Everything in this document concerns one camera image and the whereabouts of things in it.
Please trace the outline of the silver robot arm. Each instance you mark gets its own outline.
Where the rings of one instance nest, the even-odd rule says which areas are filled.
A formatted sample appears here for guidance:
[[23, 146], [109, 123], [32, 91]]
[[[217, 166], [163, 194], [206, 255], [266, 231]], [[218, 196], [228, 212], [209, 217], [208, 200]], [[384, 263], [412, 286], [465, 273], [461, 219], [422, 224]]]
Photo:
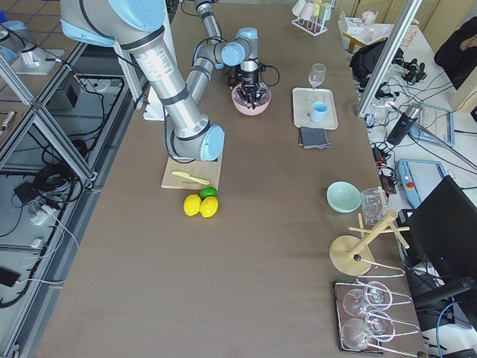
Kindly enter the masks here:
[[213, 13], [211, 0], [194, 0], [195, 10], [199, 15], [202, 24], [205, 28], [208, 38], [221, 41], [223, 39], [220, 25], [217, 22], [215, 14]]
[[214, 68], [238, 67], [238, 98], [256, 109], [268, 94], [259, 81], [258, 33], [242, 28], [232, 42], [223, 40], [210, 1], [195, 8], [212, 43], [195, 52], [187, 78], [164, 40], [168, 16], [163, 1], [62, 1], [63, 33], [72, 40], [103, 47], [120, 47], [133, 55], [164, 106], [170, 125], [165, 126], [165, 146], [176, 157], [216, 160], [224, 147], [224, 131], [200, 113], [197, 103]]

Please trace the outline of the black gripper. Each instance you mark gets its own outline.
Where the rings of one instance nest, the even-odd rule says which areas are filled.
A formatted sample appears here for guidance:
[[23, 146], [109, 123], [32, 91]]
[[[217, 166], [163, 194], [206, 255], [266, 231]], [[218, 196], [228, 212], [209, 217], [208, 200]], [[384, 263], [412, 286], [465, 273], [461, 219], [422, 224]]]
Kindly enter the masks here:
[[259, 90], [259, 70], [240, 70], [240, 87], [244, 93], [256, 93]]

